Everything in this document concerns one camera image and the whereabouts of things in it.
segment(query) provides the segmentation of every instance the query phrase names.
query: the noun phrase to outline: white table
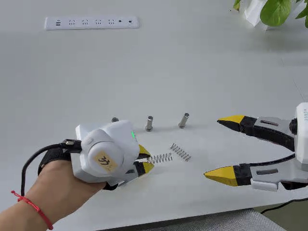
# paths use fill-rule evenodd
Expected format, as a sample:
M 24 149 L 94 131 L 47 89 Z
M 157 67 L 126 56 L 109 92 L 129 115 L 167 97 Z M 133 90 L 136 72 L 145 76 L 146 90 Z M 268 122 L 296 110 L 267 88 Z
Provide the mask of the white table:
M 74 138 L 80 123 L 129 119 L 152 154 L 176 142 L 191 156 L 100 192 L 56 230 L 95 230 L 285 202 L 307 189 L 255 191 L 208 180 L 206 170 L 290 154 L 216 123 L 219 117 L 291 119 L 307 99 L 307 35 L 300 21 L 254 30 L 232 2 L 211 0 L 6 1 L 0 8 L 1 209 L 16 198 L 24 162 Z M 44 31 L 46 16 L 136 15 L 132 30 Z M 177 124 L 189 112 L 187 127 Z M 148 115 L 154 130 L 144 131 Z M 35 181 L 39 159 L 27 171 Z

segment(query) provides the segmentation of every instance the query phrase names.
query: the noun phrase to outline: power strip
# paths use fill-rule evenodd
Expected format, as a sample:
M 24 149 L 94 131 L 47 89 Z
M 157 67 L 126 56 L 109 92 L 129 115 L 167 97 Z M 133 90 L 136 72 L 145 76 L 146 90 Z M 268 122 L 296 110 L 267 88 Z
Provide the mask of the power strip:
M 123 29 L 139 28 L 135 16 L 47 17 L 46 30 Z

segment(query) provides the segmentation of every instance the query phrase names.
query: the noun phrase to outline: spring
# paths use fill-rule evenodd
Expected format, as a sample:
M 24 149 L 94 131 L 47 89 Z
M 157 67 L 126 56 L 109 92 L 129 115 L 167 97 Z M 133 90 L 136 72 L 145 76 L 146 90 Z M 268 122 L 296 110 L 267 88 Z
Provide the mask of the spring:
M 181 158 L 183 158 L 185 161 L 189 161 L 191 156 L 187 154 L 183 149 L 178 147 L 175 143 L 173 143 L 170 147 L 172 151 L 174 151 L 176 154 L 178 154 Z
M 160 155 L 151 155 L 151 157 L 146 158 L 148 163 L 158 164 L 162 162 L 172 161 L 172 153 L 160 154 Z

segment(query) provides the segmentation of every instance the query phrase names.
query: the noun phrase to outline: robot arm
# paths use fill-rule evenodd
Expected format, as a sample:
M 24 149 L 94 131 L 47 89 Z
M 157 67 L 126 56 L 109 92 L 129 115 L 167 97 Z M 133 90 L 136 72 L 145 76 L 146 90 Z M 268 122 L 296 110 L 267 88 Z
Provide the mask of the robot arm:
M 252 185 L 268 191 L 276 191 L 279 182 L 287 190 L 308 185 L 308 103 L 296 108 L 295 119 L 291 121 L 236 115 L 218 122 L 248 136 L 282 145 L 295 154 L 264 163 L 222 167 L 206 172 L 205 177 L 230 186 Z

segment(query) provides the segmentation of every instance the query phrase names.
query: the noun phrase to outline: cable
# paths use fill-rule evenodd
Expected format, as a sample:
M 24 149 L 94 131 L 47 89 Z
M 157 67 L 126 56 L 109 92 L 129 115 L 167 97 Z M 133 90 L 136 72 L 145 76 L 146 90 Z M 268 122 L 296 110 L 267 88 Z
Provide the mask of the cable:
M 266 213 L 266 212 L 268 212 L 268 211 L 271 211 L 271 210 L 276 210 L 276 209 L 285 207 L 286 205 L 288 205 L 288 204 L 290 204 L 290 203 L 292 203 L 292 202 L 300 202 L 300 201 L 308 201 L 308 197 L 307 197 L 307 198 L 303 198 L 303 199 L 294 199 L 294 200 L 288 201 L 288 202 L 286 202 L 286 203 L 284 203 L 284 204 L 282 204 L 282 205 L 276 206 L 276 207 L 274 207 L 274 208 L 265 209 L 265 210 L 263 210 L 263 211 L 261 212 L 261 214 L 264 214 L 264 213 Z
M 54 149 L 54 148 L 63 148 L 63 144 L 58 143 L 58 144 L 52 144 L 49 146 L 46 146 L 44 148 L 41 148 L 40 150 L 38 150 L 36 153 L 34 153 L 25 163 L 25 165 L 23 166 L 23 170 L 21 171 L 21 189 L 20 189 L 20 194 L 22 196 L 25 195 L 25 184 L 26 184 L 26 171 L 27 168 L 29 166 L 29 164 L 41 153 L 48 151 L 49 149 Z

